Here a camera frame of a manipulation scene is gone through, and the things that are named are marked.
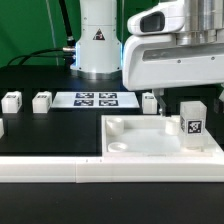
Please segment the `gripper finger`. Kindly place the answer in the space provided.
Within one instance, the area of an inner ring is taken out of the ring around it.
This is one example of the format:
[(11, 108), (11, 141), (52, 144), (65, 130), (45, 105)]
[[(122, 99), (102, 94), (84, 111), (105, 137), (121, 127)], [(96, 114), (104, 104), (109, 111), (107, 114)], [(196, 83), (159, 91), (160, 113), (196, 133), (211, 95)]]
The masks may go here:
[(159, 104), (159, 113), (162, 116), (165, 116), (166, 115), (166, 103), (163, 100), (164, 89), (162, 89), (162, 88), (153, 89), (152, 92), (157, 100), (157, 103)]
[(214, 110), (218, 114), (224, 114), (224, 90), (219, 98), (214, 101)]

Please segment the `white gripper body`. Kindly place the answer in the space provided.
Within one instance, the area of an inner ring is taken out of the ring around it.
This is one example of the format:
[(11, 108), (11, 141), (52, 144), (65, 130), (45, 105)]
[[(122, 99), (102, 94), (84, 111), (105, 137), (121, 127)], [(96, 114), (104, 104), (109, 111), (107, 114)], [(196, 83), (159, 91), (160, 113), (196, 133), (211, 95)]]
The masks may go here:
[(224, 82), (224, 43), (178, 46), (174, 34), (131, 36), (123, 85), (131, 91)]

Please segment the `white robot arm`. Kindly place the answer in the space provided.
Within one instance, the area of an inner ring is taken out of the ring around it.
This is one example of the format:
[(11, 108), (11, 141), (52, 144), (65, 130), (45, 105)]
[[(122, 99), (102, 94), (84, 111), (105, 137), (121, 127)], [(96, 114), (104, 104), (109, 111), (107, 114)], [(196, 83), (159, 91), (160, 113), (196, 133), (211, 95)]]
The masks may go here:
[(116, 0), (80, 0), (81, 38), (71, 71), (86, 79), (122, 72), (128, 90), (224, 83), (224, 0), (160, 0), (116, 36)]

